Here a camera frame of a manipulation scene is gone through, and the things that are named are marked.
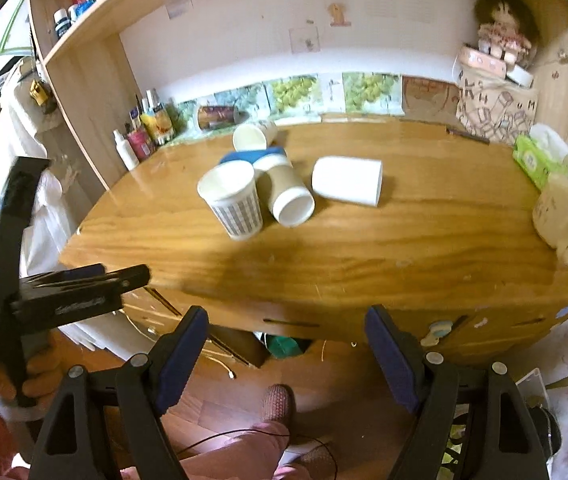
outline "pink box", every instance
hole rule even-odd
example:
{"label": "pink box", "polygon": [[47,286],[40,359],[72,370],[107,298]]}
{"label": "pink box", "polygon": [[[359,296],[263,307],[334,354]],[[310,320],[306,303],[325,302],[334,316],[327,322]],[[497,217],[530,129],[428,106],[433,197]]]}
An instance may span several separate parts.
{"label": "pink box", "polygon": [[490,56],[490,54],[484,54],[468,46],[463,46],[459,51],[458,59],[460,63],[471,68],[482,70],[500,79],[506,79],[506,63]]}

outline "tipped over cup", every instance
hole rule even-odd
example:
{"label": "tipped over cup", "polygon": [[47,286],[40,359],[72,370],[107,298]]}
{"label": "tipped over cup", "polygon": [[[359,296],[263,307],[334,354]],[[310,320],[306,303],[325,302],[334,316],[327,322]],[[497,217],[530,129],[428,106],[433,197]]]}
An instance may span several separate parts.
{"label": "tipped over cup", "polygon": [[233,147],[236,152],[265,150],[278,136],[273,121],[251,121],[240,124],[233,133]]}
{"label": "tipped over cup", "polygon": [[250,162],[233,160],[214,167],[198,183],[198,194],[233,240],[246,240],[262,230],[255,170]]}
{"label": "tipped over cup", "polygon": [[284,227],[297,227],[311,218],[315,199],[286,155],[274,153],[254,163],[257,192]]}
{"label": "tipped over cup", "polygon": [[313,169],[313,191],[329,200],[377,207],[382,191],[382,161],[324,156]]}

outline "person's leg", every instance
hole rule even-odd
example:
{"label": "person's leg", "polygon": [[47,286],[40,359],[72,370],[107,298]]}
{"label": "person's leg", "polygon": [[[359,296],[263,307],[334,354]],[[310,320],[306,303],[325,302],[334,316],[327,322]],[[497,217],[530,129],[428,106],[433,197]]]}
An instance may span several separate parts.
{"label": "person's leg", "polygon": [[271,386],[264,398],[263,422],[251,429],[281,436],[253,432],[241,434],[220,449],[182,460],[180,463],[184,471],[189,477],[214,480],[272,478],[288,445],[288,427],[294,409],[294,398],[289,389],[281,385]]}
{"label": "person's leg", "polygon": [[301,464],[288,464],[276,469],[273,480],[313,480]]}

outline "brown paper cup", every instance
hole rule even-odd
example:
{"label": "brown paper cup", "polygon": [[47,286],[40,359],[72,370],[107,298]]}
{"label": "brown paper cup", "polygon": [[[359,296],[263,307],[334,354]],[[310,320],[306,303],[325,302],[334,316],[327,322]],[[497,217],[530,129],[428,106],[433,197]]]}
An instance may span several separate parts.
{"label": "brown paper cup", "polygon": [[308,220],[315,200],[304,182],[283,155],[264,157],[255,163],[260,174],[257,194],[275,219],[284,227],[296,227]]}

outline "stuffed doll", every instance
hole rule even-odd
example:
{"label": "stuffed doll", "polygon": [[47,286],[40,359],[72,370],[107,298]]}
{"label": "stuffed doll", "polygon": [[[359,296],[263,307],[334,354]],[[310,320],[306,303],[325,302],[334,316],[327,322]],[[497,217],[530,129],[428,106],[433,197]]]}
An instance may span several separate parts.
{"label": "stuffed doll", "polygon": [[538,49],[539,29],[522,0],[477,0],[475,19],[480,24],[479,50],[526,68]]}
{"label": "stuffed doll", "polygon": [[533,210],[533,224],[542,239],[568,266],[568,177],[551,173]]}

